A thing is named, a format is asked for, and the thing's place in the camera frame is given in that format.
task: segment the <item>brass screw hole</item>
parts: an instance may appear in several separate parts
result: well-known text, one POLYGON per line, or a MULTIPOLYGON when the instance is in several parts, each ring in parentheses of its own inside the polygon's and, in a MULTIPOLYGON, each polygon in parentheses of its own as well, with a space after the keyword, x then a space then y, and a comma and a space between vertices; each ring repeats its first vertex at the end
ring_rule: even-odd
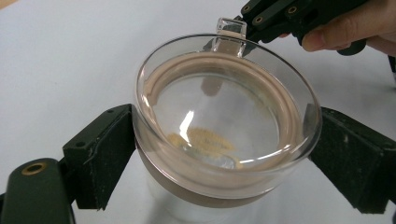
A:
POLYGON ((296 11, 297 11, 297 7, 289 7, 289 9, 288 9, 289 14, 293 14, 296 11))
POLYGON ((262 22, 262 17, 257 18, 257 19, 256 19, 256 22, 257 22, 257 23, 262 22))
POLYGON ((44 169, 46 169, 46 167, 47 167, 47 164, 44 162, 34 163, 34 164, 26 166, 22 170, 22 174, 23 175, 36 175, 36 174, 40 173, 41 171, 43 171, 44 169))

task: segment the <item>clamp jaw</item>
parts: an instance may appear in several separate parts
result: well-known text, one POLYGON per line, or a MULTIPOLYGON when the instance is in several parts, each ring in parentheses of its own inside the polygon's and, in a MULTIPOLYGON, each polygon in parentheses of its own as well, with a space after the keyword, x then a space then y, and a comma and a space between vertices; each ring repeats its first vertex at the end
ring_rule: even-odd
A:
MULTIPOLYGON (((250 0, 236 19, 247 23, 247 39, 269 43, 283 34, 293 34, 300 45, 303 37, 316 27, 326 24, 367 0, 250 0)), ((353 55, 364 49, 366 40, 358 40, 342 55, 353 55)))

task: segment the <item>white surface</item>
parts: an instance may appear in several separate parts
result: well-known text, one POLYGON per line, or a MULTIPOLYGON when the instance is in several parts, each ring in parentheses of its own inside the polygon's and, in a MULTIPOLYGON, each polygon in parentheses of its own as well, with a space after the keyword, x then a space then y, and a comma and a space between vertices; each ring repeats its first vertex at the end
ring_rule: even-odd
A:
MULTIPOLYGON (((0 192, 19 165, 60 159, 62 146, 106 109, 133 103, 138 66, 171 38, 213 33, 245 4, 222 1, 19 1, 0 10, 0 192)), ((323 106, 396 139, 396 89, 386 55, 306 53, 293 37, 267 45, 312 84, 323 106)), ((176 223, 149 194, 134 154, 103 211, 75 208, 78 223, 176 223)), ((224 223, 391 223, 361 215, 305 161, 284 184, 224 223)))

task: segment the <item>glass dish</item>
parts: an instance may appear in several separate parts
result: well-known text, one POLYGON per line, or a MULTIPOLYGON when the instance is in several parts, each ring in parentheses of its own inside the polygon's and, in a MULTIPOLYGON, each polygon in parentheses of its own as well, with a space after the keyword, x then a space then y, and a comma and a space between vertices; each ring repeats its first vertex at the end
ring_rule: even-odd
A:
POLYGON ((245 29, 220 19, 217 35, 171 40, 138 74, 134 131, 142 160, 190 202, 260 197, 318 141, 312 88, 282 58, 245 40, 245 29))

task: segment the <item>yellow residue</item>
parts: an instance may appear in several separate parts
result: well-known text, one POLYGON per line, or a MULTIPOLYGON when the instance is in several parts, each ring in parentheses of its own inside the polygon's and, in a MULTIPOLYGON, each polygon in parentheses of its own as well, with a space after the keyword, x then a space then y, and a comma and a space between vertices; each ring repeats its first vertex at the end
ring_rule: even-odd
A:
POLYGON ((175 147, 186 148, 190 153, 214 159, 226 156, 234 161, 236 169, 242 168, 239 160, 235 156, 229 155, 235 148, 224 137, 202 128, 189 128, 187 136, 189 142, 177 133, 171 133, 167 138, 175 147))

